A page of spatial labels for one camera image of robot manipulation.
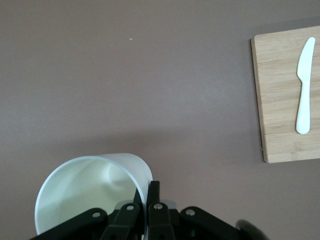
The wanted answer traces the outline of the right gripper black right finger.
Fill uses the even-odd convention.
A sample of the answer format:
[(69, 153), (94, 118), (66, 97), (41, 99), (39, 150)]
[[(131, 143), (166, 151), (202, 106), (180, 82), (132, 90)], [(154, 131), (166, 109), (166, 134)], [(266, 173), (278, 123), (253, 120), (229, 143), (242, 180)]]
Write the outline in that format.
[(182, 211), (160, 201), (160, 182), (151, 181), (147, 195), (149, 240), (249, 240), (239, 230), (203, 209), (190, 206)]

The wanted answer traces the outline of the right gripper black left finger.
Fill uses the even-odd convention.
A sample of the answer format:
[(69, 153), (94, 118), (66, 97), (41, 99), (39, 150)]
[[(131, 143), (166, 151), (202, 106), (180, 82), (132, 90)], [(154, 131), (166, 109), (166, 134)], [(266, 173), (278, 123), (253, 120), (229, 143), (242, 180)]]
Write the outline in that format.
[(101, 208), (83, 213), (38, 234), (34, 240), (140, 240), (145, 233), (144, 209), (139, 192), (119, 204), (111, 214)]

